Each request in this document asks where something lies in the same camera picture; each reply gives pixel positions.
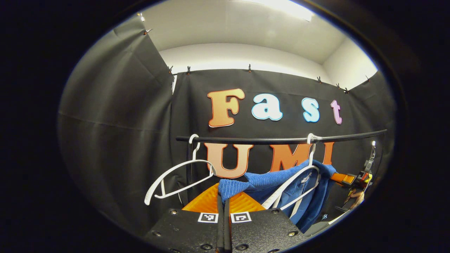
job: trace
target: ceiling light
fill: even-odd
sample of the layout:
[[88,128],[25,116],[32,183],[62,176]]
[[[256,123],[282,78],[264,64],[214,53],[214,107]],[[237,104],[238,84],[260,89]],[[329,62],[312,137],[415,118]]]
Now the ceiling light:
[[288,13],[292,16],[302,18],[308,22],[311,21],[312,12],[310,10],[289,0],[240,0],[240,1],[263,4],[273,9],[277,9],[285,13]]

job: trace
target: white wall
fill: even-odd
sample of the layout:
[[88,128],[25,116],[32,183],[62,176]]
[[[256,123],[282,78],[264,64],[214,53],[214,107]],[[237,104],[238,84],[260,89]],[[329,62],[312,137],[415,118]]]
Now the white wall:
[[245,44],[212,43],[171,48],[159,52],[172,73],[205,69],[248,69],[286,73],[332,84],[324,67],[295,54]]
[[377,67],[366,53],[350,38],[324,62],[323,67],[333,82],[342,88],[351,89],[367,80],[377,72]]

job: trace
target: blue letter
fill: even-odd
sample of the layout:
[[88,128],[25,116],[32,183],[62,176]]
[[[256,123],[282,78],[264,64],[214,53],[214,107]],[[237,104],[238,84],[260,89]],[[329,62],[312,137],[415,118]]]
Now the blue letter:
[[315,99],[304,98],[301,101],[301,106],[305,110],[303,117],[306,122],[318,122],[320,118],[319,103]]
[[252,114],[257,119],[268,119],[278,121],[283,117],[283,113],[280,111],[280,101],[272,94],[259,94],[253,98],[253,101],[257,103],[252,108]]

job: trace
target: pink letter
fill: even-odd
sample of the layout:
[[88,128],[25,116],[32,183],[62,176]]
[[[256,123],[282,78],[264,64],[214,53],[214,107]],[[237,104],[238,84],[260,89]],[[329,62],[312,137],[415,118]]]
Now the pink letter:
[[336,124],[340,125],[342,123],[342,118],[339,116],[339,110],[341,107],[337,104],[336,100],[331,102],[331,108],[333,108],[334,120],[336,121]]

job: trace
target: screw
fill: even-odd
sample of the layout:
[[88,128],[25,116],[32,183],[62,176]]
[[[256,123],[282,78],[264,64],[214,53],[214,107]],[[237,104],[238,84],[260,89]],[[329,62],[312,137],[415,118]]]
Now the screw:
[[158,232],[158,231],[152,231],[152,234],[153,234],[154,236],[161,236],[161,233]]
[[209,245],[209,244],[203,244],[202,246],[200,246],[202,249],[204,249],[204,250],[210,250],[210,249],[212,249],[212,246],[211,245]]
[[246,249],[248,249],[248,246],[246,244],[241,244],[241,245],[236,246],[236,249],[237,250],[246,250]]

